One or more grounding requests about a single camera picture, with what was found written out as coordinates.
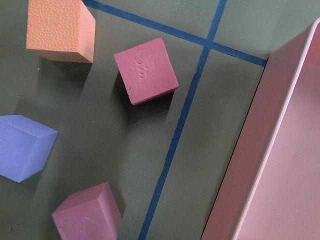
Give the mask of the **red foam block right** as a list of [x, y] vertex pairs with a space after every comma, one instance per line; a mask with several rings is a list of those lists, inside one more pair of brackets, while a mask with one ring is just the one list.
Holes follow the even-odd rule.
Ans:
[[174, 92], [179, 83], [161, 37], [114, 54], [134, 106]]

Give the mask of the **red foam block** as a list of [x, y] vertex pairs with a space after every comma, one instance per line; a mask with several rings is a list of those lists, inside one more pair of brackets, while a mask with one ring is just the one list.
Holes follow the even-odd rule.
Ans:
[[116, 240], [122, 221], [108, 182], [71, 194], [52, 218], [62, 240]]
[[174, 92], [179, 83], [161, 37], [114, 54], [134, 106]]

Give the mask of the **red foam block left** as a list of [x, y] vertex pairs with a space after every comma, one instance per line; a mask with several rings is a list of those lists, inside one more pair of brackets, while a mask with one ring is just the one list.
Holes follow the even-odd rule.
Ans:
[[52, 218], [62, 240], [116, 240], [122, 221], [108, 182], [71, 194]]

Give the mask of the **salmon pink plastic bin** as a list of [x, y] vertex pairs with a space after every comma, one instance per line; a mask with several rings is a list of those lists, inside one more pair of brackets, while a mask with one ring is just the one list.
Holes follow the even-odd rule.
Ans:
[[268, 58], [201, 237], [319, 239], [319, 20]]

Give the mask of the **purple foam block far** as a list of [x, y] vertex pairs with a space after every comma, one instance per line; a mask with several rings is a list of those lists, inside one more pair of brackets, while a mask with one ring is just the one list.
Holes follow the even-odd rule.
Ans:
[[0, 117], [0, 175], [17, 183], [41, 171], [58, 131], [23, 115]]

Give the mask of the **orange foam block far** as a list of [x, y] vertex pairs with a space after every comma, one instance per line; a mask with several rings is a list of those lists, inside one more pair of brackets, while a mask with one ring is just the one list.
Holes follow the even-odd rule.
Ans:
[[81, 0], [30, 0], [26, 49], [60, 62], [92, 64], [96, 20]]

